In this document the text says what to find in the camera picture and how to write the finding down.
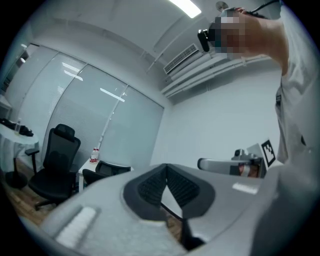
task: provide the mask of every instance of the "person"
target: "person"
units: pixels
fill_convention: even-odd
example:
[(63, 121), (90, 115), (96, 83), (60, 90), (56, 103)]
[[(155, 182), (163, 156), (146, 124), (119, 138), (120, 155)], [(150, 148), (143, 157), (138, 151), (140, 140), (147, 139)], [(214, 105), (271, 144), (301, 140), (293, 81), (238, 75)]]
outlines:
[(208, 41), (216, 52), (230, 58), (267, 55), (281, 67), (275, 101), (280, 129), (277, 160), (285, 163), (308, 146), (295, 122), (294, 109), (306, 90), (320, 83), (318, 49), (285, 5), (277, 20), (253, 16), (244, 8), (224, 12), (227, 15), (217, 17), (208, 30)]

